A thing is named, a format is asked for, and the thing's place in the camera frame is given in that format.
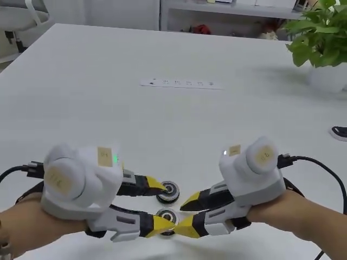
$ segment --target white wall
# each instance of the white wall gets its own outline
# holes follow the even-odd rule
[[[57,23],[158,30],[160,0],[44,0]]]
[[[88,25],[158,30],[160,0],[92,0],[85,5]]]

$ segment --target shelf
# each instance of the shelf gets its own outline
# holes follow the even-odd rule
[[[163,0],[168,9],[217,12],[221,14],[248,15],[290,20],[301,19],[301,13],[289,8],[245,5],[239,3],[207,3],[206,0]]]

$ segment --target white table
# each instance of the white table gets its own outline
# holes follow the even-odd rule
[[[61,141],[119,140],[127,168],[180,186],[172,206],[178,210],[193,192],[222,180],[225,144],[264,134],[280,152],[317,158],[347,181],[347,144],[327,133],[346,125],[346,98],[307,89],[307,68],[294,67],[283,42],[57,24],[0,74],[0,166],[43,160]],[[139,86],[151,77],[210,80],[226,89]],[[284,174],[312,200],[342,208],[337,183],[318,166],[297,162]],[[36,183],[24,173],[7,177],[2,209]],[[155,198],[115,203],[151,213],[163,207]],[[262,224],[198,240],[158,236],[112,244],[110,236],[66,236],[21,259],[292,260],[314,259],[319,251]]]

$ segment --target floor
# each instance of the floor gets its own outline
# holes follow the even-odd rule
[[[16,52],[16,47],[14,45],[10,45],[10,43],[5,37],[5,33],[3,31],[0,31],[0,57],[5,57]],[[11,62],[1,63],[0,72],[3,71],[10,63]]]

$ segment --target red object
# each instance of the red object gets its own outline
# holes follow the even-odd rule
[[[192,27],[190,31],[193,34],[211,34],[210,29],[204,24],[201,24],[201,25],[196,26],[196,27]]]

